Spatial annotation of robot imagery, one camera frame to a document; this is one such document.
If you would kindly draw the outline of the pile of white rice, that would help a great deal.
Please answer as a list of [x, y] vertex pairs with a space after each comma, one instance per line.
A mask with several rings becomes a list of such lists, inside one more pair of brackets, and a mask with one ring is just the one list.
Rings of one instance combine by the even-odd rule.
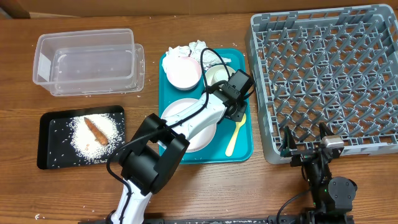
[[[105, 134], [108, 138], [108, 145], [102, 146], [95, 139], [85, 124], [84, 117], [90, 119]], [[124, 143], [124, 119], [118, 121], [117, 118], [118, 114], [114, 113], [90, 114], [72, 118], [69, 124], [72, 129], [70, 144], [77, 156], [92, 163], [104, 162], [121, 143]]]

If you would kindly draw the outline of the pink white bowl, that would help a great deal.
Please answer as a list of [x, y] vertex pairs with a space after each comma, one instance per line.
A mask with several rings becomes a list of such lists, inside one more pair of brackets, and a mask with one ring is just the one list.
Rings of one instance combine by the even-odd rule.
[[165, 58], [163, 67], [168, 81], [179, 90], [191, 90], [201, 78], [199, 63], [190, 57]]

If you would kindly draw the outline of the black tray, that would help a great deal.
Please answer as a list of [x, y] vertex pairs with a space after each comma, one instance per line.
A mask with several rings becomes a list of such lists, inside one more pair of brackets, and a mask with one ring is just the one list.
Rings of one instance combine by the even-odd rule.
[[119, 105], [83, 108], [77, 110], [53, 111], [40, 118], [39, 140], [37, 150], [37, 167], [39, 169], [59, 169], [79, 165], [91, 165], [88, 159], [78, 155], [72, 146], [72, 120], [89, 115], [107, 115], [116, 122], [116, 145], [125, 140], [124, 108]]

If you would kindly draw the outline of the cream cup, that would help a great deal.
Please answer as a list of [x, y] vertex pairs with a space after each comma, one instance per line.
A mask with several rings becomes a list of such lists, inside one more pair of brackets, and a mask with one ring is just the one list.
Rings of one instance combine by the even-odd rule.
[[228, 73], [227, 71], [224, 70], [218, 70], [217, 72], [215, 72], [214, 76], [213, 76], [213, 81], [216, 82], [220, 82], [220, 81], [228, 81]]

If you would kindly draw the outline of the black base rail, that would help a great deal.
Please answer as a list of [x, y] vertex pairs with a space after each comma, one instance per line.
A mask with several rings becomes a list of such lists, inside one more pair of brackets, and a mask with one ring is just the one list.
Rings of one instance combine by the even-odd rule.
[[[281, 215], [279, 223], [281, 224], [299, 224], [305, 223], [300, 220], [299, 215]], [[105, 224], [111, 223], [106, 220], [96, 220], [87, 222], [78, 222], [79, 224]], [[191, 219], [191, 220], [164, 220], [161, 218], [156, 219], [145, 219], [143, 224], [276, 224], [276, 216], [268, 216], [267, 218], [237, 218], [237, 219]], [[341, 222], [329, 222], [326, 220], [316, 221], [315, 223], [342, 223]], [[352, 216], [347, 217], [347, 223], [354, 224]]]

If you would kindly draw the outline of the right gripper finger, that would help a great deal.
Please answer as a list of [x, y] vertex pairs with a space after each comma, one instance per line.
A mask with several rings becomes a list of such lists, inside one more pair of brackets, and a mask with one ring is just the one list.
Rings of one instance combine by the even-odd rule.
[[323, 139], [325, 136], [333, 136], [334, 133], [327, 127], [327, 125], [324, 122], [320, 122], [319, 124], [319, 130], [320, 130], [320, 138]]
[[297, 150], [297, 145], [288, 126], [284, 126], [284, 137], [281, 145], [281, 151], [286, 150]]

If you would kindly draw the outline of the grey dishwasher rack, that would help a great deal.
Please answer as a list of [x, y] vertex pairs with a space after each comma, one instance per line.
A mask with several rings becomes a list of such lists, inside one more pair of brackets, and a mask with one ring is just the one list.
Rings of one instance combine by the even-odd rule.
[[397, 18], [387, 4], [255, 14], [246, 50], [264, 157], [283, 164], [284, 128], [301, 150], [319, 124], [343, 154], [397, 152]]

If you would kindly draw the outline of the crumpled white paper napkin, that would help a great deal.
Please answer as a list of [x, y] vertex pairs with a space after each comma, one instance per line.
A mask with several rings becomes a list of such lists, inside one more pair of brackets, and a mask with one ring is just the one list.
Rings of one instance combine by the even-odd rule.
[[164, 59], [169, 57], [190, 57], [195, 59], [199, 63], [200, 68], [201, 65], [203, 65], [203, 68], [205, 70], [214, 65], [222, 64], [221, 61], [224, 61], [224, 63], [231, 62], [230, 58], [223, 57], [222, 59], [220, 59], [219, 56], [217, 56], [211, 50], [206, 50], [204, 53], [202, 53], [203, 50], [207, 47], [208, 46], [206, 45], [206, 42], [201, 40], [197, 40], [196, 42], [190, 42], [188, 45], [177, 46], [175, 48], [169, 47], [168, 51], [166, 51], [165, 53]]

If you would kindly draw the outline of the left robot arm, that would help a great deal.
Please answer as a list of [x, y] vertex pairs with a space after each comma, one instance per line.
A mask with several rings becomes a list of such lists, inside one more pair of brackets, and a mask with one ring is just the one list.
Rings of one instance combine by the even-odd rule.
[[171, 179], [192, 137], [224, 119], [241, 121], [246, 98], [254, 80], [237, 70], [226, 81], [206, 86], [200, 99], [183, 111], [164, 119], [152, 113], [132, 139], [118, 147], [120, 175], [110, 174], [123, 184], [119, 205], [106, 223], [143, 223], [150, 198]]

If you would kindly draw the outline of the clear plastic bin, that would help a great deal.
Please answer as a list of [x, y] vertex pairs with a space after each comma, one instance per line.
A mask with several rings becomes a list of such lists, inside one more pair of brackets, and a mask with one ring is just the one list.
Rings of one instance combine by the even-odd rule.
[[145, 82], [144, 48], [131, 29], [41, 35], [32, 81], [53, 96], [133, 93]]

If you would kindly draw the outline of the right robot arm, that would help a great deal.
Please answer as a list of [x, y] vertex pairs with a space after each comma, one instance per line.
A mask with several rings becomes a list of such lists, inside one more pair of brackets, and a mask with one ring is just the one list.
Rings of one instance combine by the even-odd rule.
[[[281, 206], [275, 217], [276, 223], [353, 223], [347, 213], [353, 209], [353, 200], [358, 186], [346, 177], [333, 177], [329, 163], [340, 157], [344, 142], [325, 123], [319, 124], [321, 142], [314, 149], [299, 151], [292, 132], [284, 128], [284, 139], [280, 147], [282, 157], [291, 158], [292, 167], [300, 167], [308, 190], [292, 197]], [[311, 193], [312, 208], [304, 208], [299, 215], [281, 215], [283, 209], [294, 200]]]

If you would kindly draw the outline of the yellow plastic spoon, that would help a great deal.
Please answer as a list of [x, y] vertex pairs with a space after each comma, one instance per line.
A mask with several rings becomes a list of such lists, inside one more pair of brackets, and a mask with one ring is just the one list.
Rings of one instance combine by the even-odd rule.
[[236, 128], [235, 128], [234, 133], [233, 133], [233, 135], [229, 141], [229, 144], [226, 148], [225, 155], [227, 157], [232, 156], [232, 154], [234, 152], [235, 145], [236, 145], [236, 140], [238, 138], [239, 130], [245, 123], [246, 123], [246, 114], [243, 114], [242, 120], [240, 122], [236, 122]]

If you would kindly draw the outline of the teal serving tray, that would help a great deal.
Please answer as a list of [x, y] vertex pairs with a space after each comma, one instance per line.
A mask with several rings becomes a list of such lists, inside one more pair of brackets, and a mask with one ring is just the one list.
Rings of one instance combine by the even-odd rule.
[[[167, 80], [163, 67], [159, 67], [159, 114], [162, 114], [168, 105], [183, 98], [199, 99], [204, 89], [203, 84], [192, 90], [178, 90]], [[219, 162], [242, 162], [250, 158], [254, 150], [251, 127], [250, 107], [246, 108], [246, 122], [239, 129], [239, 133], [232, 156], [225, 156], [225, 150], [236, 128], [236, 123], [224, 119], [216, 127], [212, 141], [197, 152], [186, 152], [182, 164], [206, 164]]]

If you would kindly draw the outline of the large white plate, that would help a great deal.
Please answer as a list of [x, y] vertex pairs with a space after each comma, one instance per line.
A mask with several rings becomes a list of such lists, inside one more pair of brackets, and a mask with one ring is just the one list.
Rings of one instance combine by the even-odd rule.
[[[189, 106], [196, 103], [198, 100], [194, 98], [183, 98], [171, 103], [164, 112], [162, 113], [161, 118], [164, 119], [168, 116], [172, 116], [177, 114], [184, 109], [188, 108]], [[200, 151], [205, 148], [214, 138], [216, 133], [216, 124], [209, 125], [202, 131], [200, 131], [197, 135], [189, 140], [190, 145], [187, 148], [187, 152], [196, 152]]]

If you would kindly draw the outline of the cream bowl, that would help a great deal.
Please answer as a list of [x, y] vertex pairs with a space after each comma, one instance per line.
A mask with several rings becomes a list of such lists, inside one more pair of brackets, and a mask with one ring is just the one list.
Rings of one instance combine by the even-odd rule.
[[[227, 67], [230, 77], [232, 77], [233, 73], [235, 73], [236, 71], [229, 66], [226, 66], [226, 67]], [[213, 76], [214, 76], [215, 72], [217, 72], [218, 70], [224, 70], [224, 69], [225, 69], [224, 65], [214, 65], [207, 70], [207, 72], [205, 73], [205, 78], [207, 80], [209, 89], [210, 89], [210, 86], [215, 84], [215, 82], [213, 81]], [[219, 86], [218, 92], [220, 92], [220, 93], [223, 93], [223, 90], [221, 89], [222, 86], [223, 85]]]

